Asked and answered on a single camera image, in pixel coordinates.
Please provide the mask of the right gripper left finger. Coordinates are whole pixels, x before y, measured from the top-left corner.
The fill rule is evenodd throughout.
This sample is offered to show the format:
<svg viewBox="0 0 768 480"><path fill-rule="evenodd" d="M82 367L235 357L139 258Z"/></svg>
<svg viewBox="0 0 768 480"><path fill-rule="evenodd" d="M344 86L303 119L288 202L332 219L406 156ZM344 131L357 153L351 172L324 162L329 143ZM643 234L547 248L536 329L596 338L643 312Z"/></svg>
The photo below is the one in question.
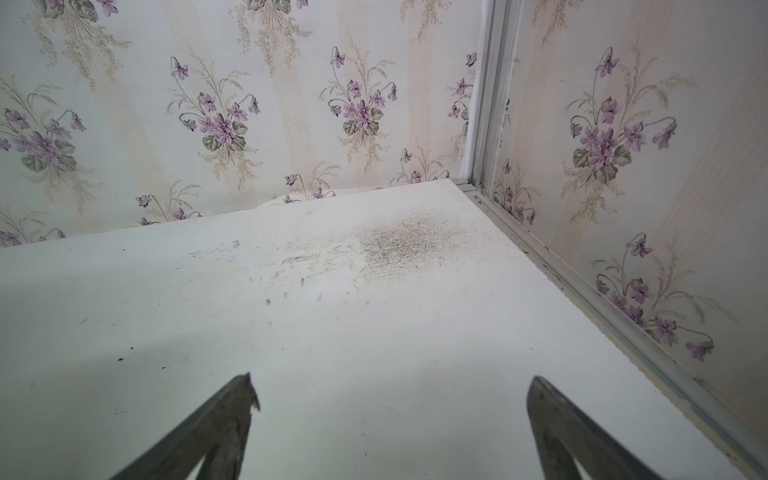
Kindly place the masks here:
<svg viewBox="0 0 768 480"><path fill-rule="evenodd" d="M260 409L248 373L232 378L116 479L237 479L252 421Z"/></svg>

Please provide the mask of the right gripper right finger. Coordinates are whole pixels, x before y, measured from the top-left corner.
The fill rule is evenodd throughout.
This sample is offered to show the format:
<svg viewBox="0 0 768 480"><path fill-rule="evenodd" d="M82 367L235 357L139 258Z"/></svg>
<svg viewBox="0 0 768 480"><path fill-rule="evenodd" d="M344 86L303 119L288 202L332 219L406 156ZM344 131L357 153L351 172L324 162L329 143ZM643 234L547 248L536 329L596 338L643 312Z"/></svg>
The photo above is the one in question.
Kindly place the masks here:
<svg viewBox="0 0 768 480"><path fill-rule="evenodd" d="M526 407L546 479L660 477L544 377L532 379Z"/></svg>

